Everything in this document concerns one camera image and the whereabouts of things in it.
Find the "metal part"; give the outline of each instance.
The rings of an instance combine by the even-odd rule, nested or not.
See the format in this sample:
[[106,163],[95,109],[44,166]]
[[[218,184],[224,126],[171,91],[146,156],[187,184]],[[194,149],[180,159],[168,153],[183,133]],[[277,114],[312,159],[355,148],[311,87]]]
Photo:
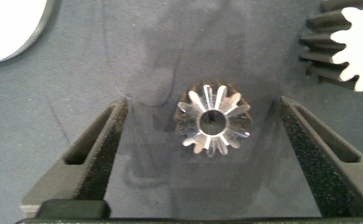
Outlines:
[[316,62],[310,73],[355,82],[354,91],[363,91],[363,0],[327,0],[322,9],[308,19],[313,33],[301,40],[310,51],[301,57]]
[[246,128],[251,121],[247,113],[250,105],[231,85],[203,83],[202,88],[195,85],[188,97],[189,101],[184,94],[178,103],[180,111],[177,109],[174,118],[178,122],[176,133],[187,136],[182,144],[195,144],[194,153],[206,149],[207,155],[212,157],[218,149],[222,155],[227,155],[228,145],[239,148],[237,138],[249,137]]

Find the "white circular object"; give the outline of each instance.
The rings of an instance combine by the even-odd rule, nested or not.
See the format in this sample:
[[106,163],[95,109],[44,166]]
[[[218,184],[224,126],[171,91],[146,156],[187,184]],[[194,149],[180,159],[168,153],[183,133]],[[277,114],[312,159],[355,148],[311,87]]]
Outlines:
[[53,0],[0,0],[0,62],[37,40],[53,8]]

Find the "gear tooth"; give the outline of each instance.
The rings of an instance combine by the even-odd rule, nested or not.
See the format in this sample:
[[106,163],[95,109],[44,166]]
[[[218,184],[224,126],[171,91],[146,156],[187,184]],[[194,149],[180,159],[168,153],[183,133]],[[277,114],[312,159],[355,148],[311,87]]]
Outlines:
[[190,91],[188,92],[188,96],[189,96],[189,99],[191,100],[191,102],[193,104],[196,104],[199,106],[199,108],[203,111],[203,112],[206,112],[206,109],[204,107],[204,105],[202,104],[202,102],[200,101],[200,97],[199,95],[194,92],[194,91]]
[[240,100],[241,100],[241,94],[240,93],[234,93],[230,97],[231,106],[235,106]]
[[356,75],[357,75],[356,71],[351,66],[348,66],[340,74],[339,81],[342,82],[349,81],[350,79],[354,78]]
[[180,103],[178,103],[178,107],[183,112],[186,112],[191,106],[188,103],[180,102]]
[[225,114],[231,118],[233,116],[237,116],[237,115],[246,113],[249,109],[250,109],[250,105],[237,106],[237,107],[234,107],[233,110],[228,110],[227,112],[225,112]]
[[337,32],[331,34],[331,40],[333,40],[339,44],[344,44],[346,35],[348,35],[348,31],[340,30],[340,31],[337,31]]
[[199,154],[202,152],[202,150],[204,150],[204,148],[200,145],[200,144],[196,144],[194,147],[194,153],[195,154]]
[[183,145],[183,146],[190,146],[190,145],[192,145],[192,144],[196,144],[195,139],[194,139],[193,137],[191,137],[191,138],[186,138],[186,139],[185,139],[185,140],[183,140],[183,142],[182,142],[182,145]]
[[363,78],[359,78],[356,82],[356,85],[354,87],[354,91],[356,92],[362,92],[363,91]]
[[227,146],[221,141],[221,139],[216,139],[216,146],[219,149],[221,155],[227,155],[229,153],[229,149]]
[[347,7],[342,9],[342,15],[349,22],[352,22],[357,16],[360,16],[360,12],[360,9],[354,7]]
[[230,143],[230,146],[232,146],[233,148],[238,149],[241,147],[241,144],[238,142],[238,140],[236,138],[230,138],[229,143]]
[[340,65],[347,62],[346,50],[342,50],[341,52],[338,52],[335,55],[333,55],[330,61],[331,63],[336,65]]
[[218,110],[220,107],[221,101],[227,96],[227,87],[220,86],[217,90],[216,103],[214,105],[214,109]]

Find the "white gear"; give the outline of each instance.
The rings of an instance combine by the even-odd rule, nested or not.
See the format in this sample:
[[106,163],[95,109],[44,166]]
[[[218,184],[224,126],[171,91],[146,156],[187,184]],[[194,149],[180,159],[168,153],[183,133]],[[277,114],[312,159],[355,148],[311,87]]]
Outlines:
[[354,91],[363,91],[363,10],[346,7],[342,15],[351,22],[349,30],[341,30],[331,34],[331,40],[345,44],[346,48],[332,56],[333,64],[349,63],[339,76],[340,81],[348,81],[359,76]]

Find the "white spur gear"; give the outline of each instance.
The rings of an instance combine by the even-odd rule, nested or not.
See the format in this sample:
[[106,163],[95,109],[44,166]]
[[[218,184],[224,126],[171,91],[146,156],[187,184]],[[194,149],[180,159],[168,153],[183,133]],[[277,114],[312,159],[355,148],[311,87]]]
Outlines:
[[179,123],[185,121],[183,128],[190,130],[184,133],[187,137],[182,144],[195,144],[194,153],[199,154],[206,149],[207,155],[212,157],[218,149],[222,155],[227,155],[227,146],[239,148],[237,138],[249,137],[244,123],[250,122],[247,114],[250,105],[241,103],[244,100],[240,93],[234,91],[227,97],[228,92],[225,85],[218,87],[217,94],[213,93],[210,85],[204,85],[202,96],[191,90],[188,93],[191,103],[178,103],[182,112],[179,116],[175,115],[175,119]]
[[349,30],[331,34],[331,40],[346,45],[345,49],[333,55],[331,60],[333,64],[348,62],[349,65],[342,71],[339,80],[345,82],[358,75],[354,90],[363,91],[363,10],[345,7],[341,13],[352,25]]

